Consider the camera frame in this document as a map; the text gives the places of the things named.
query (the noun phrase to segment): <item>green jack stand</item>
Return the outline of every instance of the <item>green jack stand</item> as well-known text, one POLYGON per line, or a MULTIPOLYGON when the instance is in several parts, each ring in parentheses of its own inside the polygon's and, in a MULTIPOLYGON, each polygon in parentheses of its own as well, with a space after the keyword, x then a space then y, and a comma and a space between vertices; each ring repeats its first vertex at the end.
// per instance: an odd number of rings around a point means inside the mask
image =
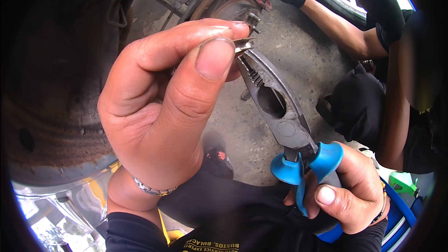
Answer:
POLYGON ((390 185, 397 193, 408 193, 415 198, 418 197, 420 189, 417 188, 418 178, 412 183, 411 173, 392 172, 389 175, 390 185))

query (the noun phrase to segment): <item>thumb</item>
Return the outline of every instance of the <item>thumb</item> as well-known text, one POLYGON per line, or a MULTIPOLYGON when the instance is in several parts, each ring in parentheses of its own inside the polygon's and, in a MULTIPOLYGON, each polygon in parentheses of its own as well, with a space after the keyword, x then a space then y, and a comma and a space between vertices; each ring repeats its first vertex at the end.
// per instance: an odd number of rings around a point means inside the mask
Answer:
POLYGON ((213 37, 184 57, 168 83, 159 117, 150 129, 152 143, 159 146, 159 157, 177 156, 191 159, 192 163, 197 162, 194 159, 202 159, 200 137, 234 55, 232 40, 213 37))
POLYGON ((328 215, 338 219, 346 234, 355 234, 370 225, 376 204, 356 197, 349 190, 321 185, 315 192, 317 205, 328 215))

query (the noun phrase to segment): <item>pliers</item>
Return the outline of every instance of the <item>pliers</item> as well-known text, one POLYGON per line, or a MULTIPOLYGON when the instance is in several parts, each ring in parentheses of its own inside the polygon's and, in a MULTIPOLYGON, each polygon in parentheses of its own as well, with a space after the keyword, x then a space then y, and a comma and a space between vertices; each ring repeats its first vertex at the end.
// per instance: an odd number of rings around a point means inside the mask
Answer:
POLYGON ((235 59, 243 80, 258 110, 271 129, 284 153, 271 163, 272 174, 280 181, 292 185, 299 210, 307 216, 304 169, 309 166, 319 184, 341 187, 335 170, 343 149, 338 143, 315 143, 310 128, 292 89, 280 77, 276 67, 244 38, 234 41, 235 59))

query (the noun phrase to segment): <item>bracelet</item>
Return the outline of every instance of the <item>bracelet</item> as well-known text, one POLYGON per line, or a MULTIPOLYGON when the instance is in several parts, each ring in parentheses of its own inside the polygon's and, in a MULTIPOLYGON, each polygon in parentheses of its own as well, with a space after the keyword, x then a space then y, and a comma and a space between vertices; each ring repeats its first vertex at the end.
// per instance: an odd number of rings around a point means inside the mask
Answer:
POLYGON ((381 218, 381 216, 383 215, 384 208, 386 207, 386 196, 387 196, 387 194, 386 194, 386 184, 384 184, 384 182, 381 181, 381 185, 383 186, 383 196, 384 196, 383 208, 381 209, 381 212, 373 219, 373 221, 370 224, 375 223, 376 221, 378 221, 381 218))
POLYGON ((166 195, 171 194, 172 192, 174 192, 174 190, 177 189, 177 187, 174 187, 174 188, 167 189, 164 191, 156 190, 156 189, 153 189, 153 188, 148 187, 147 185, 143 184, 143 182, 138 180, 138 178, 135 177, 134 175, 132 175, 132 179, 134 179, 134 182, 137 184, 137 187, 139 187, 143 192, 150 194, 152 196, 166 196, 166 195))

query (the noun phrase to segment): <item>person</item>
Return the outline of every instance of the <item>person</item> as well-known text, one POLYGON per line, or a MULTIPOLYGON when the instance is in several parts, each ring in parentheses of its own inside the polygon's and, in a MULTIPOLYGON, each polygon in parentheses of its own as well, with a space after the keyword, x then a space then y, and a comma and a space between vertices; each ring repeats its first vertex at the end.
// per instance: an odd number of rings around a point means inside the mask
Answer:
POLYGON ((122 164, 108 185, 109 252, 381 250, 389 199, 362 153, 341 144, 344 188, 307 174, 307 218, 290 185, 232 180, 222 138, 201 139, 224 82, 239 76, 232 40, 248 35, 244 22, 190 21, 132 42, 116 59, 98 99, 122 164), (168 246, 158 209, 194 230, 168 246), (344 233, 333 244, 315 235, 337 222, 344 233))
POLYGON ((316 109, 335 131, 375 153, 390 169, 423 174, 434 171, 438 152, 431 142, 430 109, 410 107, 400 86, 398 50, 413 10, 396 0, 359 0, 367 11, 367 31, 315 0, 281 0, 300 8, 359 64, 321 97, 316 109))

